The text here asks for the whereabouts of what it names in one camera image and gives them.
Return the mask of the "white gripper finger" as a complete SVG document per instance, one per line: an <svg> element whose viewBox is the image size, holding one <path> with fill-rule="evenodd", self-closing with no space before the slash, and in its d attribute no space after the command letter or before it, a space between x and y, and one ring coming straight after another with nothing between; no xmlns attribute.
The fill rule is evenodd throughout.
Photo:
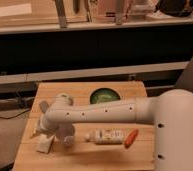
<svg viewBox="0 0 193 171"><path fill-rule="evenodd" d="M48 135L50 141L53 141L55 138L55 133Z"/></svg>
<svg viewBox="0 0 193 171"><path fill-rule="evenodd" d="M34 133L32 133L32 135L30 136L30 138L37 137L38 135L39 135L39 132L34 132Z"/></svg>

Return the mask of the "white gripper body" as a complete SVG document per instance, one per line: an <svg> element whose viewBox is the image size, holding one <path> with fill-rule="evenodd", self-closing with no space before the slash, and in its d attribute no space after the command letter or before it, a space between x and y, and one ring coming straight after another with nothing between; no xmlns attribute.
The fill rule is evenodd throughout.
<svg viewBox="0 0 193 171"><path fill-rule="evenodd" d="M36 130L41 134L52 135L56 130L56 125L49 121L45 115L42 115L38 120Z"/></svg>

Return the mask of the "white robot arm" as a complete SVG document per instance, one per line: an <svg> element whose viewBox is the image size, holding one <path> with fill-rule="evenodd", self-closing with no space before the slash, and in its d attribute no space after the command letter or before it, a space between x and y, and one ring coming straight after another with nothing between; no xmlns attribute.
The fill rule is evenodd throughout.
<svg viewBox="0 0 193 171"><path fill-rule="evenodd" d="M155 171L193 171L193 93L173 89L157 97L74 106L64 93L38 120L35 132L50 135L63 124L139 123L155 130Z"/></svg>

